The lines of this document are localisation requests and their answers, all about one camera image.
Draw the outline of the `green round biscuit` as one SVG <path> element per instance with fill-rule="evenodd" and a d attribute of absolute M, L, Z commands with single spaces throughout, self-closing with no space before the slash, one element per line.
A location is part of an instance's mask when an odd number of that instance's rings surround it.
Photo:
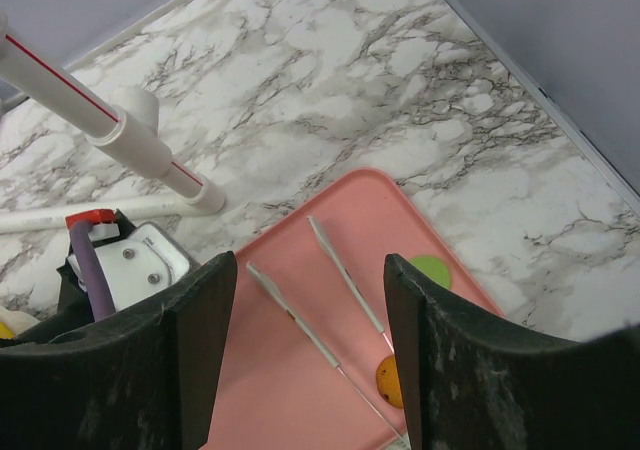
<path fill-rule="evenodd" d="M 431 281 L 446 290 L 451 289 L 451 272 L 442 259 L 432 255 L 417 255 L 412 257 L 409 262 Z"/>

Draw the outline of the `orange chip cookie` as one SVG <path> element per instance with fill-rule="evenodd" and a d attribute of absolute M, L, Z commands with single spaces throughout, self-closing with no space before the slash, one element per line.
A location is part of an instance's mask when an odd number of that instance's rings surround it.
<path fill-rule="evenodd" d="M 392 407 L 403 409 L 404 403 L 394 355 L 385 357 L 379 363 L 375 380 L 379 395 Z"/>

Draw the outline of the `yellow sponge cake square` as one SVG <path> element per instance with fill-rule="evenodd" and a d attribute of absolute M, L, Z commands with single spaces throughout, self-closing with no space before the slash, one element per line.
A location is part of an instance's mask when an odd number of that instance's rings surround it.
<path fill-rule="evenodd" d="M 13 338 L 38 325 L 40 321 L 23 311 L 1 307 L 1 337 Z"/>

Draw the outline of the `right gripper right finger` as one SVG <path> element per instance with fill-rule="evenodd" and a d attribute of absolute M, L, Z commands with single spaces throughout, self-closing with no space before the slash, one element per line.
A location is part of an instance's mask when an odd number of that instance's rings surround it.
<path fill-rule="evenodd" d="M 415 449 L 635 449 L 639 329 L 586 342 L 536 332 L 397 254 L 384 291 Z"/>

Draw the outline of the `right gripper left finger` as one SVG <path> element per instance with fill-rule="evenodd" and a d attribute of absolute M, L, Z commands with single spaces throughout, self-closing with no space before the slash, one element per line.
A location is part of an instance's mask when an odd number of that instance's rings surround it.
<path fill-rule="evenodd" d="M 230 253 L 106 319 L 1 345 L 5 449 L 198 449 L 237 279 Z"/>

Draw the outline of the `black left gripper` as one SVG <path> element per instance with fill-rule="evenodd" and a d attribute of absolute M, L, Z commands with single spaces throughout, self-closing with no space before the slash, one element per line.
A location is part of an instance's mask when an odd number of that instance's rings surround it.
<path fill-rule="evenodd" d="M 65 218 L 67 228 L 80 221 L 92 227 L 92 245 L 100 250 L 109 244 L 121 243 L 131 236 L 136 225 L 121 210 L 95 209 L 83 211 Z M 1 307 L 19 310 L 36 317 L 40 323 L 13 338 L 2 338 L 3 345 L 14 343 L 46 343 L 60 334 L 94 322 L 93 310 L 79 271 L 72 267 L 73 249 L 68 248 L 61 266 L 56 269 L 58 290 L 51 294 L 42 308 L 29 307 L 28 294 L 13 295 L 1 300 Z"/>

